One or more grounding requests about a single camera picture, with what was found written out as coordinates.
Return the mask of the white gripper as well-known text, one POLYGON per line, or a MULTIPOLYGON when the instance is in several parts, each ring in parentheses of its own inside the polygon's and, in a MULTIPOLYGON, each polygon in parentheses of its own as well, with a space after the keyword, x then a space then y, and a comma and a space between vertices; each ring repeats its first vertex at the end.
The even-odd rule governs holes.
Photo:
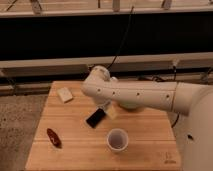
POLYGON ((111 101, 107 100, 107 101, 105 101, 103 103, 97 103, 96 105, 100 109, 107 110, 107 116, 110 119, 114 120, 118 116, 118 113, 116 112, 114 106, 113 105, 110 106, 110 104, 111 104, 111 101))

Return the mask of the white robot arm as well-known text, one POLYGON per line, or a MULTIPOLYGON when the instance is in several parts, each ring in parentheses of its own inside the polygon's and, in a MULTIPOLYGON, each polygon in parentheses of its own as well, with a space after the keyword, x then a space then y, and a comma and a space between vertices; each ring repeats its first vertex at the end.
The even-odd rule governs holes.
POLYGON ((213 171, 213 85, 184 82, 113 81, 95 66, 82 83, 95 101, 113 100, 179 113, 188 117, 183 171, 213 171))

